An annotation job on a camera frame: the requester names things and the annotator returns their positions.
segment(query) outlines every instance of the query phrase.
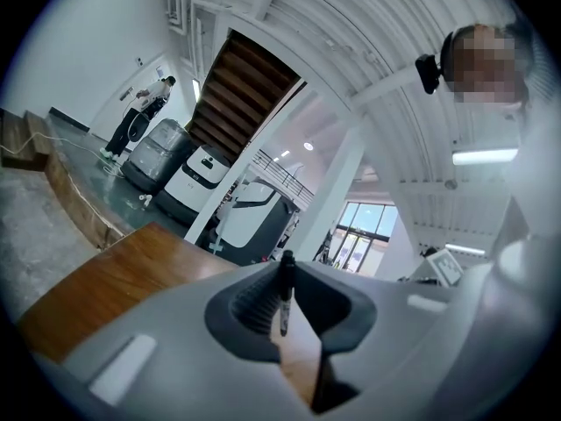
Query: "white ceiling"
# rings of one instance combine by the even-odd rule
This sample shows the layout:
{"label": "white ceiling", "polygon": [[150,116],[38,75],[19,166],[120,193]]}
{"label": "white ceiling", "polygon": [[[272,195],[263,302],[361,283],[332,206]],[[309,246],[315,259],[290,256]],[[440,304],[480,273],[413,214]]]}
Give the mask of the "white ceiling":
{"label": "white ceiling", "polygon": [[[436,53],[455,28],[511,20],[506,0],[207,1],[240,17],[261,12],[265,16],[254,23],[314,70],[306,75],[305,69],[288,63],[321,95],[310,98],[287,132],[267,146],[268,153],[293,148],[287,167],[313,161],[306,168],[317,173],[323,168],[324,173],[346,126],[360,124],[366,162],[379,180],[366,182],[360,170],[360,182],[353,184],[357,194],[388,191],[419,249],[445,242],[490,247],[508,200],[501,167],[455,168],[451,153],[516,145],[516,125],[500,116],[469,111],[454,103],[442,87],[427,96],[416,79],[387,93],[378,89],[385,78],[401,76],[394,74],[412,66],[420,54]],[[207,57],[214,22],[201,19],[202,39],[184,36],[181,45],[189,58],[198,54],[197,49],[207,52],[202,55],[202,70],[191,70],[204,77],[211,65]],[[369,93],[380,96],[372,99]],[[296,154],[303,141],[314,144],[313,154]],[[447,180],[456,180],[457,189],[448,190]],[[471,260],[460,259],[464,264]]]}

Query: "wooden stair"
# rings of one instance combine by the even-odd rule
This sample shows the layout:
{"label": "wooden stair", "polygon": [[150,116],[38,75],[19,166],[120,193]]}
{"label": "wooden stair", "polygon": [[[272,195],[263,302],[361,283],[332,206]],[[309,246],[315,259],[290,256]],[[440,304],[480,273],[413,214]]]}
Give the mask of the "wooden stair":
{"label": "wooden stair", "polygon": [[265,48],[232,32],[202,87],[189,134],[234,162],[299,79]]}
{"label": "wooden stair", "polygon": [[[0,117],[0,143],[14,152],[19,150],[35,132],[45,135],[48,132],[45,120],[29,111],[25,113],[24,118],[21,118],[2,110]],[[21,152],[16,154],[0,149],[3,167],[34,171],[45,170],[50,153],[50,141],[41,136],[35,136]]]}

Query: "person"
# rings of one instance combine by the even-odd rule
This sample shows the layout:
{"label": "person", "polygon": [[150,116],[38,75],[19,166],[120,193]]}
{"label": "person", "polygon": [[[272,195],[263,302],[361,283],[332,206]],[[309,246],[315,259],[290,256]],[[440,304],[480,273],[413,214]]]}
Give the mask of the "person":
{"label": "person", "polygon": [[168,78],[151,84],[147,89],[137,92],[136,99],[138,101],[135,101],[126,113],[123,121],[113,133],[113,137],[107,146],[99,150],[103,157],[114,160],[121,155],[129,143],[129,128],[135,117],[139,113],[145,111],[156,98],[163,97],[168,100],[174,84],[175,78],[170,75]]}
{"label": "person", "polygon": [[426,58],[417,69],[427,93],[441,75],[457,101],[482,103],[519,125],[520,147],[504,173],[511,198],[490,257],[529,235],[559,234],[559,74],[532,25],[518,12],[504,27],[464,26],[445,38],[438,71],[427,73]]}

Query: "gray floor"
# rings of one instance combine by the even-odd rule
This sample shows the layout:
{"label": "gray floor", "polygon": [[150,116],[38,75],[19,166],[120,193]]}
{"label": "gray floor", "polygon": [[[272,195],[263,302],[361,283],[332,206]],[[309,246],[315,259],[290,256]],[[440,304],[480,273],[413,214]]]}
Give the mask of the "gray floor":
{"label": "gray floor", "polygon": [[96,253],[43,173],[0,168],[0,292],[12,321]]}
{"label": "gray floor", "polygon": [[[68,139],[76,145],[84,146],[96,153],[99,152],[100,147],[106,145],[103,140],[80,131],[64,120],[53,115],[49,117],[57,135],[63,139]],[[67,142],[63,142],[62,146],[74,167],[73,173],[78,174],[113,212],[134,229],[155,221],[180,237],[185,237],[188,230],[186,226],[165,215],[155,204],[144,209],[142,202],[138,199],[143,192],[133,187],[124,178],[108,175],[103,170],[103,162],[92,153],[76,148]]]}

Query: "fluorescent light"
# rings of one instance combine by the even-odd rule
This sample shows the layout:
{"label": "fluorescent light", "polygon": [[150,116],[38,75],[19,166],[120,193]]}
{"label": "fluorescent light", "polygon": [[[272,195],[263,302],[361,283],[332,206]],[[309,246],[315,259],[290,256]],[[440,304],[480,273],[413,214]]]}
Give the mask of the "fluorescent light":
{"label": "fluorescent light", "polygon": [[201,96],[201,87],[197,80],[193,80],[193,90],[195,91],[195,100],[199,101],[199,96]]}
{"label": "fluorescent light", "polygon": [[465,151],[452,155],[454,165],[493,164],[510,162],[518,153],[518,148],[504,150]]}
{"label": "fluorescent light", "polygon": [[482,249],[478,249],[478,248],[469,248],[467,246],[460,246],[460,245],[453,245],[452,243],[447,243],[446,248],[448,248],[451,251],[458,251],[459,253],[468,253],[468,254],[473,254],[476,256],[484,256],[485,255],[485,251]]}

